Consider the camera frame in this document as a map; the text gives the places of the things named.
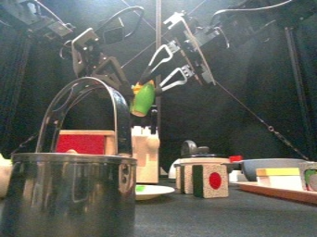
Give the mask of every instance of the pot handle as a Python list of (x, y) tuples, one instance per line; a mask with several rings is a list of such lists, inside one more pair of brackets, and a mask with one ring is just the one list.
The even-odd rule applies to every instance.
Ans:
[(114, 130), (118, 139), (116, 154), (131, 156), (130, 113), (123, 96), (100, 80), (84, 77), (68, 83), (47, 108), (36, 153), (55, 153), (63, 120), (71, 107), (95, 90), (106, 90), (114, 106)]

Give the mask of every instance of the black table surface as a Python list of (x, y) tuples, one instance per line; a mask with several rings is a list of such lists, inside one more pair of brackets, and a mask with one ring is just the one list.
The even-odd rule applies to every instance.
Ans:
[[(169, 179), (159, 184), (175, 187)], [(229, 197), (167, 193), (137, 202), (135, 237), (317, 236), (317, 206), (245, 192)]]

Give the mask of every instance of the white plate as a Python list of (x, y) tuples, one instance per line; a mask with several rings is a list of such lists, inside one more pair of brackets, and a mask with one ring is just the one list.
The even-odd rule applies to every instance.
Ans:
[(137, 200), (149, 200), (174, 191), (175, 189), (167, 186), (138, 184), (135, 188)]

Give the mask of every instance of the wooden block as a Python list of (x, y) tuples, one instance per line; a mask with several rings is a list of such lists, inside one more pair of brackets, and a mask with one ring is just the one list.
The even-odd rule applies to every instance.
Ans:
[(229, 196), (225, 165), (194, 165), (191, 176), (194, 196), (203, 198)]
[(193, 194), (191, 167), (193, 165), (181, 166), (181, 192), (185, 194)]
[(175, 164), (175, 188), (181, 189), (181, 165)]
[(62, 130), (56, 151), (64, 153), (71, 149), (79, 154), (116, 155), (115, 132)]

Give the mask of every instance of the wooden board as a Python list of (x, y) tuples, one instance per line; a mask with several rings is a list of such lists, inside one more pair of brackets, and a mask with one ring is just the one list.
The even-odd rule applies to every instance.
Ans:
[(238, 185), (244, 191), (317, 205), (317, 192), (258, 186), (256, 182), (240, 182)]

